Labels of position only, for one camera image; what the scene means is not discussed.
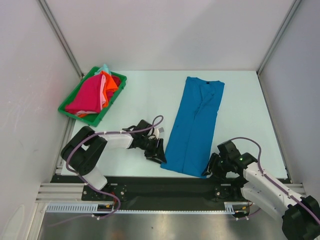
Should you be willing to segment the blue t shirt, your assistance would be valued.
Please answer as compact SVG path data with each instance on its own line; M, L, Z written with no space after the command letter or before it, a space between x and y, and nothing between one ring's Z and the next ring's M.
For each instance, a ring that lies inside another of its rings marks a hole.
M210 156L224 82L187 77L161 168L203 177Z

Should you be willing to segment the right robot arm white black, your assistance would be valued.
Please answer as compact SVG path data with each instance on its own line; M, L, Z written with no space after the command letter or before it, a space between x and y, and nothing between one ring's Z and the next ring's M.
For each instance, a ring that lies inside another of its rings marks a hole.
M320 235L320 206L312 197L304 197L270 176L259 167L250 153L213 153L202 172L216 180L224 180L227 173L239 176L232 181L231 196L246 199L269 214L289 240L314 240Z

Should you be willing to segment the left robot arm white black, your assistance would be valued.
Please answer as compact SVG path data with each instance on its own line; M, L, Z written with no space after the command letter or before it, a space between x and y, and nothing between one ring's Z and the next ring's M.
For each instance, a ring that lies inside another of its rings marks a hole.
M93 194L100 200L110 196L111 188L107 178L97 167L97 163L107 149L141 149L144 157L159 164L166 163L164 139L155 123L144 119L121 131L96 132L89 126L82 127L64 146L60 157L66 168L83 178L93 187Z

